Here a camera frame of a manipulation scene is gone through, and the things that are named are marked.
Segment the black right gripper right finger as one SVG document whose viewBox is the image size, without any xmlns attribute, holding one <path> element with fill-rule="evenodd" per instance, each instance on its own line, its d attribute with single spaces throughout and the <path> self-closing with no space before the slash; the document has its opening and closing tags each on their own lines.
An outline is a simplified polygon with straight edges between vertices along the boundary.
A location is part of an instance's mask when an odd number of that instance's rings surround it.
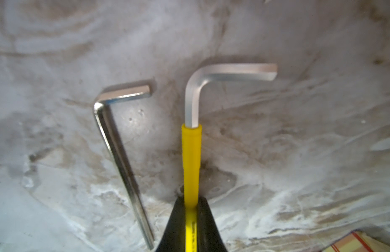
<svg viewBox="0 0 390 252">
<path fill-rule="evenodd" d="M 202 196 L 197 206 L 197 251 L 227 252 L 207 199 Z"/>
</svg>

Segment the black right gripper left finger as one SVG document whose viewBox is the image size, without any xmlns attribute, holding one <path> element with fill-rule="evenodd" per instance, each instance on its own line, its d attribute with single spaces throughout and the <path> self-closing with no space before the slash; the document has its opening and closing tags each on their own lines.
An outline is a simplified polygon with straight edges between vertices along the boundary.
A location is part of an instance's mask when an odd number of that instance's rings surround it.
<svg viewBox="0 0 390 252">
<path fill-rule="evenodd" d="M 156 252 L 185 252 L 185 205 L 178 197 Z"/>
</svg>

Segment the yellow sleeved hex key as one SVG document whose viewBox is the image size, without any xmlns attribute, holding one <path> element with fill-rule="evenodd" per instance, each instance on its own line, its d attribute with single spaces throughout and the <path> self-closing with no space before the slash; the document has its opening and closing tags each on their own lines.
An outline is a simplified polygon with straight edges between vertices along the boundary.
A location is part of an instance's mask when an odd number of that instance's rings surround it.
<svg viewBox="0 0 390 252">
<path fill-rule="evenodd" d="M 197 211 L 201 165 L 202 126 L 199 104 L 202 88 L 214 81 L 273 81 L 277 64 L 214 64 L 198 69 L 185 88 L 182 125 L 182 164 L 185 205 L 185 251 L 197 251 Z"/>
</svg>

